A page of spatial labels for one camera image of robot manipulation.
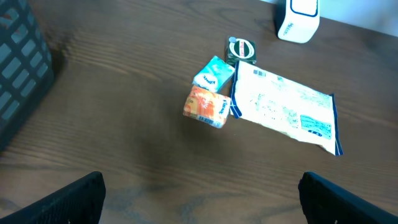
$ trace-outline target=white packet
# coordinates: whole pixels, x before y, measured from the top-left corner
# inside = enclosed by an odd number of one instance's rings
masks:
[[[343,155],[333,95],[262,70],[246,62],[235,65],[231,112],[298,141],[318,144]]]

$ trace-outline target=white device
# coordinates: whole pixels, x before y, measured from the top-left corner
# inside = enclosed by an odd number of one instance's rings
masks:
[[[306,43],[319,26],[320,0],[279,0],[275,21],[282,40]]]

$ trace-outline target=wood grain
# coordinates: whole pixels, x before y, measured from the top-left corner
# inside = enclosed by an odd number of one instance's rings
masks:
[[[93,170],[101,223],[305,223],[306,170],[398,215],[398,39],[321,19],[309,43],[284,42],[255,0],[30,3],[62,63],[0,154],[0,217]],[[256,42],[259,67],[335,93],[344,156],[243,119],[182,116],[228,35]]]

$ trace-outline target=blue packet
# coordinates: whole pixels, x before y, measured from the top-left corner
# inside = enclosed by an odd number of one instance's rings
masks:
[[[217,93],[231,79],[234,72],[234,67],[214,56],[198,75],[195,75],[192,84]]]

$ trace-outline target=white wall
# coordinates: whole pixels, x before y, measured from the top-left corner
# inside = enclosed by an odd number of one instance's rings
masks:
[[[322,17],[398,37],[398,0],[319,0],[319,2]]]

